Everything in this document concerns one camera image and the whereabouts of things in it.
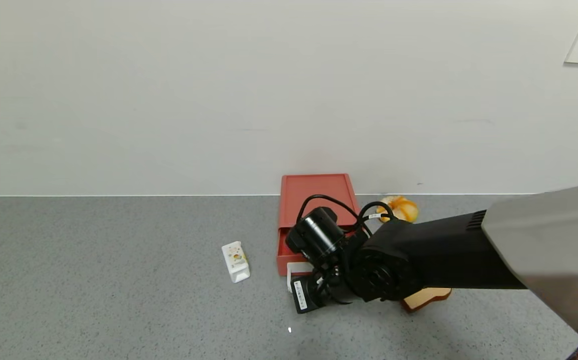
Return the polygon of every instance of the white label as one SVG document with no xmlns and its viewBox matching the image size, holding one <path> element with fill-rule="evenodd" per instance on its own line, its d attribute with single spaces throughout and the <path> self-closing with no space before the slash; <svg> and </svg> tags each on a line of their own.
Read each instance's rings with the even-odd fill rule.
<svg viewBox="0 0 578 360">
<path fill-rule="evenodd" d="M 293 282 L 293 287 L 295 287 L 295 296 L 298 297 L 298 304 L 300 305 L 300 310 L 307 308 L 307 300 L 304 298 L 304 292 L 302 292 L 302 284 L 300 281 Z"/>
<path fill-rule="evenodd" d="M 231 263 L 231 268 L 240 267 L 239 265 L 243 265 L 247 263 L 247 256 L 245 256 L 244 251 L 242 248 L 237 244 L 235 246 L 230 246 L 231 244 L 225 245 L 228 248 L 225 250 L 223 246 L 222 251 L 224 252 L 225 257 L 228 259 L 227 261 Z"/>
</svg>

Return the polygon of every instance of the ventilation slot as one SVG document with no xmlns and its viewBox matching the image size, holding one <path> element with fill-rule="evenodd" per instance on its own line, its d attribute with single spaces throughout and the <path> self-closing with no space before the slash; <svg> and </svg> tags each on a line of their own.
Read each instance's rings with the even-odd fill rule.
<svg viewBox="0 0 578 360">
<path fill-rule="evenodd" d="M 471 221 L 467 224 L 467 231 L 480 230 L 482 229 L 482 221 L 485 219 L 487 210 L 480 210 L 473 213 Z"/>
</svg>

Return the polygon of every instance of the label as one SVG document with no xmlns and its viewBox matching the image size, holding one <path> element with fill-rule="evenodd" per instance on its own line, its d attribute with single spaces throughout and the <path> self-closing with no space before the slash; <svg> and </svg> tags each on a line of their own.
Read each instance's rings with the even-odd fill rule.
<svg viewBox="0 0 578 360">
<path fill-rule="evenodd" d="M 304 298 L 304 292 L 302 292 L 302 283 L 300 281 L 294 281 L 293 287 L 295 288 L 295 296 L 298 297 L 298 305 L 300 305 L 300 310 L 307 308 L 307 299 Z"/>
<path fill-rule="evenodd" d="M 227 257 L 231 260 L 231 268 L 243 265 L 247 263 L 247 257 L 245 256 L 242 248 L 240 246 L 229 246 L 227 251 Z"/>
</svg>

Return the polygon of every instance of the speckled gray surface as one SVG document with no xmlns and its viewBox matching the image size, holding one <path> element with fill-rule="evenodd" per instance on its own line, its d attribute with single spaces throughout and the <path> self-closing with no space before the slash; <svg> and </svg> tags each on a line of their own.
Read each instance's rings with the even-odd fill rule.
<svg viewBox="0 0 578 360">
<path fill-rule="evenodd" d="M 412 199 L 428 221 L 500 198 Z M 577 346 L 526 290 L 456 289 L 413 315 L 379 301 L 297 315 L 275 266 L 277 208 L 272 196 L 0 198 L 0 360 L 551 360 Z M 252 272 L 238 284 L 220 252 L 235 240 Z"/>
</svg>

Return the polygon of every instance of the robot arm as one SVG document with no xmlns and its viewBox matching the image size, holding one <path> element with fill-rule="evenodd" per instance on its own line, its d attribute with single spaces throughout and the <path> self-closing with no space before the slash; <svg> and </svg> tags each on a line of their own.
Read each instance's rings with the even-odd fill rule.
<svg viewBox="0 0 578 360">
<path fill-rule="evenodd" d="M 291 281 L 299 313 L 426 287 L 530 289 L 578 331 L 578 187 L 427 223 L 393 218 L 373 235 L 362 215 L 348 235 L 318 207 L 289 232 L 289 248 L 314 265 Z"/>
</svg>

